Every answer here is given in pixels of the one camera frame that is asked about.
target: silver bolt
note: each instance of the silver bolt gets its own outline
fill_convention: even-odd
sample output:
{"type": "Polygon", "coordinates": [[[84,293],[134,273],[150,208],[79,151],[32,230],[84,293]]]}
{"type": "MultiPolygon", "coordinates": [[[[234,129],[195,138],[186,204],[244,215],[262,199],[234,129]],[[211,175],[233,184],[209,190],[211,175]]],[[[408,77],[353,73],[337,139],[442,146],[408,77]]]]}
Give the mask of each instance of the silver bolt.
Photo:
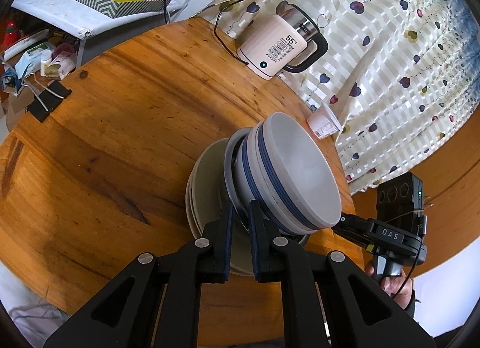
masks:
{"type": "Polygon", "coordinates": [[[342,252],[335,251],[330,254],[330,258],[337,263],[341,263],[345,260],[345,255],[342,252]]]}
{"type": "Polygon", "coordinates": [[[199,248],[206,248],[210,245],[210,241],[208,239],[198,239],[195,241],[195,245],[199,248]]]}
{"type": "Polygon", "coordinates": [[[148,264],[153,260],[152,254],[141,254],[138,256],[138,261],[140,264],[148,264]]]}
{"type": "Polygon", "coordinates": [[[278,247],[284,247],[289,243],[289,240],[285,237],[275,237],[273,239],[273,244],[277,245],[278,247]]]}

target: red bottle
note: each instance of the red bottle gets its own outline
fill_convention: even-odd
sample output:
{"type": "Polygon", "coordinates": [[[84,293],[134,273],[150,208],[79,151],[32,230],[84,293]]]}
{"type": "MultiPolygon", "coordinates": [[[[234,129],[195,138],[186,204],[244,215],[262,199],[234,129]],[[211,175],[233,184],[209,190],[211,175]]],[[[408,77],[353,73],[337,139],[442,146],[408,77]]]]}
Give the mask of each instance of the red bottle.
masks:
{"type": "Polygon", "coordinates": [[[4,48],[9,48],[15,42],[20,39],[20,32],[17,29],[17,24],[15,21],[7,21],[7,30],[5,31],[5,37],[3,40],[4,48]]]}

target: human hand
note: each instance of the human hand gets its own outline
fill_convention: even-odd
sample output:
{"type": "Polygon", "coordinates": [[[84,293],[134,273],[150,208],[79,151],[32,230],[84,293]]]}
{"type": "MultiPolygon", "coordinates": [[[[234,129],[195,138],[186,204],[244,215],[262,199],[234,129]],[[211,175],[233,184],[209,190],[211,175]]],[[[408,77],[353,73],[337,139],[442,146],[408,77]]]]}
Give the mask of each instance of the human hand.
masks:
{"type": "MultiPolygon", "coordinates": [[[[365,273],[368,276],[372,276],[374,274],[374,265],[371,262],[368,262],[365,266],[365,273]]],[[[383,278],[382,282],[380,283],[380,288],[385,291],[387,294],[396,294],[398,289],[402,286],[403,282],[406,278],[405,272],[402,270],[401,276],[390,276],[388,278],[383,278]]],[[[402,308],[405,309],[412,299],[412,290],[413,290],[413,283],[412,279],[407,281],[406,285],[402,288],[402,291],[397,295],[395,298],[395,302],[402,308]]]]}

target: electric kettle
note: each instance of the electric kettle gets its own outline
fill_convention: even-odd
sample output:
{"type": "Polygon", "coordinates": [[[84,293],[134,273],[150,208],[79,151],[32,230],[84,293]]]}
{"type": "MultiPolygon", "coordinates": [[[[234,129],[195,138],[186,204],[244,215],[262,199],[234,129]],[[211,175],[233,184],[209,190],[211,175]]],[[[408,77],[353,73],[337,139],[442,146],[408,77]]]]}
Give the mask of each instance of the electric kettle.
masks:
{"type": "Polygon", "coordinates": [[[276,15],[253,33],[238,49],[237,55],[263,79],[270,80],[281,69],[299,73],[305,71],[328,50],[320,29],[299,7],[282,1],[276,15]],[[310,41],[317,49],[299,65],[289,65],[310,41]]]}

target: round wooden table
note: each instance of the round wooden table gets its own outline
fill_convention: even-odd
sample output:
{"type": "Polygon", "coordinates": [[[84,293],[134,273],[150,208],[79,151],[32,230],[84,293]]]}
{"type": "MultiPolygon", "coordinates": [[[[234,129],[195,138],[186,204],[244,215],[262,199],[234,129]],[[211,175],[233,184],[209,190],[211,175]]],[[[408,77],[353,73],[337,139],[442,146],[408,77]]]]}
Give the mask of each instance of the round wooden table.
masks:
{"type": "MultiPolygon", "coordinates": [[[[310,113],[280,79],[231,58],[201,18],[129,40],[62,83],[73,93],[51,116],[27,113],[0,147],[0,259],[71,314],[138,254],[169,254],[193,238],[185,187],[210,143],[276,111],[307,128],[310,113]]],[[[333,140],[318,146],[353,213],[333,140]]],[[[363,267],[361,249],[331,230],[307,249],[342,250],[363,267]]],[[[203,286],[199,345],[282,334],[279,284],[230,275],[203,286]]]]}

